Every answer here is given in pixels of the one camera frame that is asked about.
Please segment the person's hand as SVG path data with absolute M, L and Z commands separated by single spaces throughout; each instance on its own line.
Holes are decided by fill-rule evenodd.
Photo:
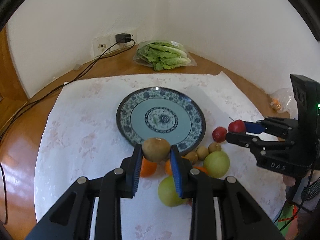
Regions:
M 296 183 L 295 178 L 283 175 L 283 183 L 288 187 L 293 187 Z

